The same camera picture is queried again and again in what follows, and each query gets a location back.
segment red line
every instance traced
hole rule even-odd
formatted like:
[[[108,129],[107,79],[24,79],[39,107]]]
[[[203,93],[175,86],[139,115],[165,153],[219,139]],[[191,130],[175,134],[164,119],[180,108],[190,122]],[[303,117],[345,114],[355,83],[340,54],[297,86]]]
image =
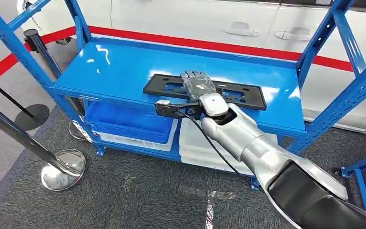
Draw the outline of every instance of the red line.
[[[164,35],[155,35],[149,33],[142,32],[133,32],[133,31],[125,31],[125,30],[115,30],[108,29],[96,26],[89,26],[89,29],[92,33],[114,36],[114,37],[122,37],[134,40],[141,40],[147,42],[157,42],[164,44],[172,44],[172,45],[180,45],[187,46],[193,48],[200,49],[209,49],[223,52],[234,52],[252,56],[262,56],[268,58],[282,59],[282,60],[290,60],[297,61],[301,56],[298,52],[290,52],[290,51],[282,51],[282,50],[273,50],[273,49],[265,49],[265,48],[256,48],[249,46],[242,46],[236,44],[226,44],[219,42],[206,42],[200,40],[193,40],[187,38],[179,38],[179,37],[170,37]],[[336,60],[323,56],[316,56],[313,61],[314,64],[336,68],[340,70],[345,70],[352,72],[351,65],[347,61]]]
[[[41,37],[41,41],[44,44],[51,43],[56,40],[60,40],[63,38],[70,37],[75,34],[75,27],[70,27],[64,30],[60,30],[57,32],[53,32]],[[28,44],[23,44],[28,51],[30,51],[30,47]],[[11,67],[13,67],[18,62],[15,55],[13,53],[9,54],[3,60],[0,61],[0,76],[7,72]]]
[[[300,53],[298,52],[289,52],[289,51],[281,51],[281,50],[272,50],[272,49],[265,49],[265,48],[256,48],[256,47],[248,47],[236,44],[226,44],[226,43],[219,43],[219,42],[206,42],[200,40],[193,40],[187,38],[179,38],[179,37],[170,37],[164,35],[156,35],[156,34],[149,34],[143,32],[133,32],[133,31],[124,31],[124,30],[115,30],[115,29],[108,29],[96,26],[89,26],[89,29],[92,33],[101,34],[101,35],[108,35],[114,37],[121,37],[121,38],[128,38],[134,40],[141,40],[147,42],[157,42],[157,43],[164,43],[164,44],[171,44],[171,45],[180,45],[180,46],[187,46],[192,48],[200,48],[200,49],[209,49],[209,50],[216,50],[216,51],[223,51],[223,52],[233,52],[233,53],[240,53],[252,56],[262,56],[268,58],[276,58],[282,60],[290,60],[290,61],[297,61],[300,57]],[[66,28],[64,30],[60,30],[57,32],[53,32],[50,34],[46,34],[41,37],[41,40],[44,44],[64,39],[70,37],[75,34],[75,27]],[[28,45],[24,44],[26,49],[30,51]],[[0,61],[0,76],[3,75],[7,70],[13,67],[18,60],[13,54],[8,55],[2,61]],[[344,71],[352,72],[351,65],[347,61],[336,60],[328,57],[323,56],[316,56],[313,61],[314,64],[318,64],[321,66],[331,67],[335,69],[340,69]]]

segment car body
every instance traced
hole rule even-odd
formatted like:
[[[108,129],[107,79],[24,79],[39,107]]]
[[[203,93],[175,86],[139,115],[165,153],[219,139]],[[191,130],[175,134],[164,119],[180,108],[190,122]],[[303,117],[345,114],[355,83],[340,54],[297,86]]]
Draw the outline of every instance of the car body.
[[[18,12],[26,9],[27,2],[35,1],[18,0]],[[296,1],[299,0],[285,0],[285,3],[273,0],[78,0],[78,4],[88,25],[92,26],[302,52],[330,2]],[[353,7],[346,18],[366,60],[366,2],[357,1]],[[71,26],[74,22],[64,1],[51,0],[22,28],[36,28],[44,35]],[[318,55],[348,61],[337,29]],[[301,91],[305,120],[314,120],[354,78],[352,72],[313,64]],[[366,100],[336,126],[366,134]]]

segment carpet floor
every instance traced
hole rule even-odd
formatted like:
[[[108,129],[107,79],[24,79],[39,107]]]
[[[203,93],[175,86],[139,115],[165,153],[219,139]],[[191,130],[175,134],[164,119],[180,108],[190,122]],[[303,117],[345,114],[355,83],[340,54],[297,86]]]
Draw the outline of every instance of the carpet floor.
[[[56,107],[35,137],[52,152],[82,151],[86,176],[69,190],[49,191],[40,181],[45,163],[25,150],[0,183],[0,229],[204,229],[208,205],[214,229],[287,228],[264,194],[235,174],[120,150],[98,157],[70,136],[68,123]],[[331,172],[366,157],[366,135],[331,128],[304,156]],[[354,178],[337,179],[361,206]]]

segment robotic arm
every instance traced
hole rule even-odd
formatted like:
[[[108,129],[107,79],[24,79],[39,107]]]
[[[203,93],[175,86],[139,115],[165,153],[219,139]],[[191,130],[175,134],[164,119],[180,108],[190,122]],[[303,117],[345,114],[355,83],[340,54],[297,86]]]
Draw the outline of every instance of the robotic arm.
[[[251,117],[216,93],[205,73],[186,71],[181,77],[193,103],[160,100],[157,114],[181,118],[182,108],[204,114],[203,131],[249,167],[284,221],[297,229],[366,229],[366,212],[346,202],[342,184],[266,137]]]

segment stanchion post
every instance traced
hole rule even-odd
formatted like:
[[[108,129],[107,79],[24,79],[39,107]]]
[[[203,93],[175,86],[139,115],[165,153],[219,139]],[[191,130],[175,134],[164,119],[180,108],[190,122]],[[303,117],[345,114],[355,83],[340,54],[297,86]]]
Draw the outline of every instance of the stanchion post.
[[[29,131],[41,126],[50,115],[50,110],[46,105],[33,104],[24,108],[1,87],[0,93],[21,110],[15,118],[15,124],[22,130]]]
[[[51,76],[52,81],[56,81],[60,75],[62,75],[62,70],[59,68],[58,64],[55,62],[54,58],[49,53],[45,44],[41,41],[39,33],[36,29],[26,30],[24,33],[25,41],[30,46],[32,51],[37,52],[44,63],[48,66],[50,70],[49,76]],[[78,112],[79,116],[85,116],[85,109],[77,98],[69,98],[70,104],[74,107],[74,109]],[[86,140],[85,136],[78,130],[78,128],[73,124],[71,120],[69,123],[69,132],[70,134],[78,140]]]
[[[84,175],[87,162],[80,151],[67,149],[53,154],[1,112],[0,130],[48,163],[41,171],[41,181],[46,188],[53,191],[68,189]]]

